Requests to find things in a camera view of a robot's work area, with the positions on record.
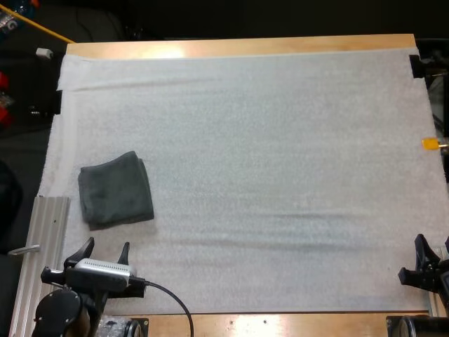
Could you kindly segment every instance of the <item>table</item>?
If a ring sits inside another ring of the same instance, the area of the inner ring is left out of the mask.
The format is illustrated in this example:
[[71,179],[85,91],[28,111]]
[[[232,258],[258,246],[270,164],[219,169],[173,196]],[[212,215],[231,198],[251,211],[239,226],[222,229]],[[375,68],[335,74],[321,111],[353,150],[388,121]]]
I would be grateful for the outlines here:
[[[145,41],[69,44],[67,53],[87,58],[201,58],[276,53],[316,53],[414,48],[412,34],[280,39]],[[193,315],[196,336],[307,337],[386,336],[387,315],[422,315],[425,312],[270,313]],[[182,315],[150,315],[150,336],[188,336]]]

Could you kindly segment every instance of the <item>folded cloth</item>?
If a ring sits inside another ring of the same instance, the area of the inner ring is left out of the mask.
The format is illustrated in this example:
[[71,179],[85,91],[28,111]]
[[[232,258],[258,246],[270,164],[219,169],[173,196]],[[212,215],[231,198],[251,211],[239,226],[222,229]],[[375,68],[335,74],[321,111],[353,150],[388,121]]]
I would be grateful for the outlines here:
[[154,218],[147,171],[134,151],[82,167],[78,183],[83,219],[91,230]]

